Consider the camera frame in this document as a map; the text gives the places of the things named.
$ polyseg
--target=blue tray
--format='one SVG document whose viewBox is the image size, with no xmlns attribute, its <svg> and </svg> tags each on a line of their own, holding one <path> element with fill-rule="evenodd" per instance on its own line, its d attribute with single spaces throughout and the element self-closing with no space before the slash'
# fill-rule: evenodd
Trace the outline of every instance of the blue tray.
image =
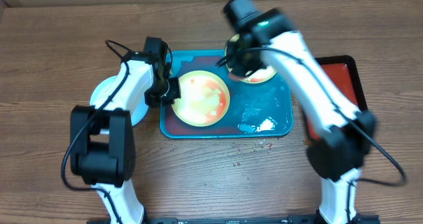
<svg viewBox="0 0 423 224">
<path fill-rule="evenodd" d="M 161 108 L 160 129 L 169 138 L 229 138 L 283 136 L 291 131 L 293 113 L 291 92 L 276 74 L 259 84 L 232 81 L 226 67 L 216 67 L 225 50 L 173 52 L 173 76 L 195 71 L 209 71 L 227 85 L 231 100 L 220 121 L 207 127 L 195 127 L 180 120 L 171 106 Z"/>
</svg>

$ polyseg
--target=yellow plate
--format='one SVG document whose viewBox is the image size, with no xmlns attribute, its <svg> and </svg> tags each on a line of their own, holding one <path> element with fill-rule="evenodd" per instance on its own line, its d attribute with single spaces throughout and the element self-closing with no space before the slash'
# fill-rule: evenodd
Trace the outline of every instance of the yellow plate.
<svg viewBox="0 0 423 224">
<path fill-rule="evenodd" d="M 229 108 L 229 89 L 217 75 L 191 71 L 179 78 L 180 98 L 172 108 L 183 122 L 191 126 L 210 126 L 218 122 Z"/>
<path fill-rule="evenodd" d="M 239 34 L 234 35 L 234 37 L 232 37 L 232 39 L 230 39 L 231 42 L 236 42 L 239 39 Z M 229 72 L 232 71 L 232 68 L 229 68 L 226 65 L 226 68 L 229 70 Z M 253 73 L 251 76 L 241 79 L 242 82 L 245 83 L 250 83 L 250 84 L 257 84 L 257 83 L 263 83 L 266 82 L 267 80 L 273 78 L 273 76 L 275 76 L 275 74 L 277 73 L 277 71 L 272 67 L 272 66 L 268 66 L 266 69 L 259 69 L 258 71 L 256 71 L 256 73 Z"/>
</svg>

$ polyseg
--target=cream-colored disc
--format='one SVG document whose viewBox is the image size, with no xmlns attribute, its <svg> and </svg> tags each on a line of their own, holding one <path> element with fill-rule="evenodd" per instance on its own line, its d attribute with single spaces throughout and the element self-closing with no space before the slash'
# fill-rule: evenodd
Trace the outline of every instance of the cream-colored disc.
<svg viewBox="0 0 423 224">
<path fill-rule="evenodd" d="M 229 108 L 229 89 L 217 75 L 208 71 L 191 71 L 179 78 L 180 98 L 172 108 L 183 122 L 191 126 L 210 126 L 218 122 Z"/>
<path fill-rule="evenodd" d="M 236 42 L 239 39 L 239 34 L 234 35 L 234 37 L 232 37 L 232 39 L 230 39 L 231 42 Z M 229 68 L 226 65 L 226 68 L 229 70 L 229 72 L 232 71 L 232 68 Z M 256 71 L 256 73 L 253 73 L 251 76 L 241 79 L 242 82 L 245 83 L 251 83 L 251 84 L 256 84 L 256 83 L 263 83 L 266 82 L 267 80 L 273 78 L 273 76 L 275 76 L 275 74 L 277 73 L 277 71 L 272 67 L 272 66 L 268 66 L 266 69 L 259 69 L 258 71 Z"/>
</svg>

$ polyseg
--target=cord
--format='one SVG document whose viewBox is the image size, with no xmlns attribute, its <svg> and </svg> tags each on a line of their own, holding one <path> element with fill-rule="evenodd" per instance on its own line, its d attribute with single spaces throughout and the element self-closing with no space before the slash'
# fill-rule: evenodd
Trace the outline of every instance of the cord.
<svg viewBox="0 0 423 224">
<path fill-rule="evenodd" d="M 306 70 L 308 70 L 308 72 L 310 72 L 310 74 L 313 76 L 314 80 L 316 80 L 316 82 L 319 84 L 320 88 L 322 89 L 322 91 L 324 92 L 324 94 L 326 95 L 326 97 L 329 99 L 330 103 L 333 104 L 334 110 L 337 113 L 339 113 L 360 135 L 362 135 L 364 138 L 366 138 L 380 153 L 382 153 L 382 155 L 385 156 L 392 163 L 392 165 L 394 165 L 394 167 L 399 171 L 399 173 L 401 175 L 401 180 L 399 182 L 396 182 L 396 183 L 384 182 L 384 181 L 378 181 L 378 180 L 372 180 L 372 179 L 369 179 L 369 178 L 359 178 L 359 179 L 350 181 L 348 183 L 347 204 L 346 204 L 346 207 L 347 207 L 347 209 L 346 209 L 346 215 L 347 215 L 348 224 L 351 224 L 351 219 L 350 219 L 351 186 L 353 186 L 355 182 L 362 181 L 362 182 L 369 182 L 369 183 L 373 183 L 373 184 L 380 184 L 380 185 L 392 186 L 392 187 L 403 186 L 403 185 L 405 185 L 407 183 L 407 177 L 406 177 L 405 171 L 400 166 L 400 164 L 398 164 L 398 162 L 396 162 L 396 160 L 394 158 L 392 158 L 392 156 L 390 156 L 390 154 L 388 154 L 388 152 L 386 152 L 375 140 L 373 140 L 368 134 L 366 134 L 359 126 L 357 126 L 351 119 L 349 119 L 339 109 L 339 106 L 335 103 L 335 101 L 333 101 L 332 97 L 329 95 L 329 92 L 326 90 L 325 86 L 322 84 L 322 82 L 319 80 L 319 78 L 315 75 L 315 73 L 313 72 L 313 70 L 311 70 L 308 66 L 306 66 L 304 64 L 304 62 L 303 62 L 303 60 L 301 58 L 295 57 L 295 56 L 293 56 L 292 54 L 290 54 L 288 52 L 285 52 L 285 51 L 282 51 L 282 50 L 278 50 L 278 49 L 275 49 L 275 48 L 267 48 L 267 47 L 263 47 L 263 48 L 248 48 L 248 49 L 238 50 L 234 54 L 226 55 L 226 56 L 222 57 L 217 62 L 217 66 L 225 65 L 228 61 L 232 60 L 235 56 L 240 56 L 240 55 L 247 54 L 247 53 L 253 52 L 253 51 L 271 51 L 271 52 L 276 52 L 276 53 L 282 54 L 283 56 L 286 56 L 286 57 L 288 57 L 290 59 L 293 59 L 298 64 L 304 66 L 304 68 L 306 68 Z"/>
<path fill-rule="evenodd" d="M 70 190 L 73 191 L 81 191 L 81 192 L 86 192 L 86 191 L 99 191 L 102 192 L 104 194 L 104 197 L 107 198 L 107 200 L 110 203 L 110 207 L 112 208 L 113 214 L 116 217 L 116 221 L 119 224 L 123 224 L 121 217 L 118 214 L 118 211 L 116 210 L 116 206 L 114 205 L 114 202 L 112 200 L 112 197 L 110 197 L 110 193 L 107 192 L 106 190 L 102 189 L 102 188 L 79 188 L 79 187 L 74 187 L 72 185 L 70 185 L 70 183 L 68 183 L 67 179 L 66 179 L 66 163 L 67 160 L 72 152 L 72 148 L 73 146 L 76 144 L 76 141 L 78 140 L 78 138 L 81 136 L 83 130 L 85 128 L 87 128 L 87 126 L 94 120 L 94 118 L 98 115 L 98 113 L 103 110 L 107 104 L 109 102 L 112 101 L 113 97 L 118 93 L 118 91 L 120 90 L 120 88 L 122 88 L 122 86 L 124 85 L 126 79 L 128 78 L 129 74 L 130 74 L 130 68 L 129 65 L 126 61 L 123 60 L 123 56 L 119 54 L 119 52 L 117 52 L 110 44 L 115 44 L 117 46 L 120 46 L 123 49 L 126 49 L 127 51 L 131 52 L 131 50 L 129 48 L 127 48 L 126 46 L 123 46 L 117 42 L 114 42 L 112 40 L 106 40 L 106 45 L 109 49 L 111 49 L 124 63 L 125 63 L 125 67 L 126 67 L 126 71 L 125 71 L 125 75 L 124 78 L 122 79 L 122 81 L 120 81 L 119 85 L 115 88 L 115 90 L 113 91 L 112 94 L 110 94 L 108 96 L 108 98 L 106 99 L 106 101 L 104 101 L 103 104 L 101 104 L 101 106 L 99 108 L 97 108 L 97 110 L 95 111 L 95 113 L 90 116 L 90 118 L 85 122 L 85 124 L 82 126 L 82 128 L 78 131 L 77 135 L 75 136 L 75 138 L 73 138 L 71 145 L 69 145 L 69 147 L 67 148 L 67 151 L 65 153 L 65 156 L 63 157 L 63 161 L 61 162 L 61 179 L 63 181 L 63 183 L 65 184 L 66 187 L 68 187 Z"/>
</svg>

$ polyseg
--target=wooden table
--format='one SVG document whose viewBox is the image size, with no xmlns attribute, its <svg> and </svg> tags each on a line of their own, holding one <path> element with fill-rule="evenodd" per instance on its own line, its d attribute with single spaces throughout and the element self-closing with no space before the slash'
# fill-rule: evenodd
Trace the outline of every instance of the wooden table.
<svg viewBox="0 0 423 224">
<path fill-rule="evenodd" d="M 423 222 L 423 0 L 261 1 L 281 7 L 315 56 L 355 58 L 377 140 L 409 177 L 405 188 L 359 184 L 360 213 L 383 223 Z M 135 50 L 157 36 L 173 50 L 221 49 L 233 34 L 223 3 L 6 9 L 0 24 L 0 223 L 84 223 L 107 217 L 96 193 L 67 190 L 59 166 L 69 115 L 117 74 L 105 39 Z M 305 156 L 305 130 L 281 139 L 171 140 L 151 110 L 134 128 L 133 177 L 150 217 L 282 217 L 314 213 L 320 180 Z M 272 143 L 273 148 L 257 149 Z M 74 184 L 79 177 L 67 171 Z M 375 149 L 364 177 L 397 179 Z"/>
</svg>

